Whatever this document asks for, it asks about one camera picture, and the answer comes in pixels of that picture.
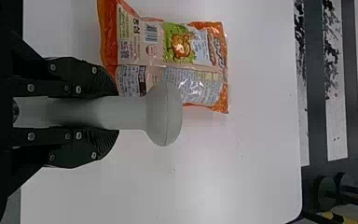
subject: snack bag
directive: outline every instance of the snack bag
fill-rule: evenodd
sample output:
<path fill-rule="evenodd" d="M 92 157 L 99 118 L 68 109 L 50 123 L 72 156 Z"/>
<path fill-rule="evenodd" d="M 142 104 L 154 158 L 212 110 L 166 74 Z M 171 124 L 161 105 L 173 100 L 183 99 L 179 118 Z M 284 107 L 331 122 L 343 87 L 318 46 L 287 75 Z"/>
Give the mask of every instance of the snack bag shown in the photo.
<path fill-rule="evenodd" d="M 98 0 L 101 55 L 124 96 L 144 96 L 162 80 L 184 105 L 228 113 L 227 41 L 221 22 L 177 24 L 140 18 L 123 0 Z"/>

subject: screw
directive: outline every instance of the screw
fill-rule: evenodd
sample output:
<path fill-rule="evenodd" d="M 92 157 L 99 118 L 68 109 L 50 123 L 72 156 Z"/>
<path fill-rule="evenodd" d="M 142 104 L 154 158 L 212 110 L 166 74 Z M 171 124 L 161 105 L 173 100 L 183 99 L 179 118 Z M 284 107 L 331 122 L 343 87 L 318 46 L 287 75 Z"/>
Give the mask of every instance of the screw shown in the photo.
<path fill-rule="evenodd" d="M 81 87 L 76 86 L 76 93 L 77 93 L 77 94 L 80 94 L 80 93 L 81 93 Z"/>
<path fill-rule="evenodd" d="M 76 133 L 76 139 L 77 139 L 77 140 L 80 140 L 81 137 L 82 137 L 81 132 L 77 132 L 77 133 Z"/>
<path fill-rule="evenodd" d="M 55 70 L 57 70 L 57 67 L 56 67 L 56 65 L 54 64 L 54 63 L 52 63 L 51 65 L 50 65 L 50 70 L 51 71 L 55 71 Z"/>
<path fill-rule="evenodd" d="M 34 133 L 28 133 L 28 141 L 32 142 L 34 141 L 35 135 Z"/>
<path fill-rule="evenodd" d="M 55 155 L 54 155 L 54 154 L 51 154 L 48 159 L 49 159 L 50 161 L 55 161 Z"/>
<path fill-rule="evenodd" d="M 34 84 L 28 84 L 27 85 L 27 91 L 28 92 L 34 92 Z"/>

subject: white cylindrical object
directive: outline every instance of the white cylindrical object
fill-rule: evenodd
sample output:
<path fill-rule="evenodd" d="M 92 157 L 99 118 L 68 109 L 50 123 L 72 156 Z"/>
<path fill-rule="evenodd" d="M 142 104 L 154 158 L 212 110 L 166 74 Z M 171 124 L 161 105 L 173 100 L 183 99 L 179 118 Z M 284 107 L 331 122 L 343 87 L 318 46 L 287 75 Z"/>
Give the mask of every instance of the white cylindrical object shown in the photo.
<path fill-rule="evenodd" d="M 65 126 L 144 130 L 159 146 L 173 143 L 182 129 L 182 97 L 173 84 L 160 82 L 146 97 L 106 96 L 61 99 L 48 104 L 48 119 Z"/>

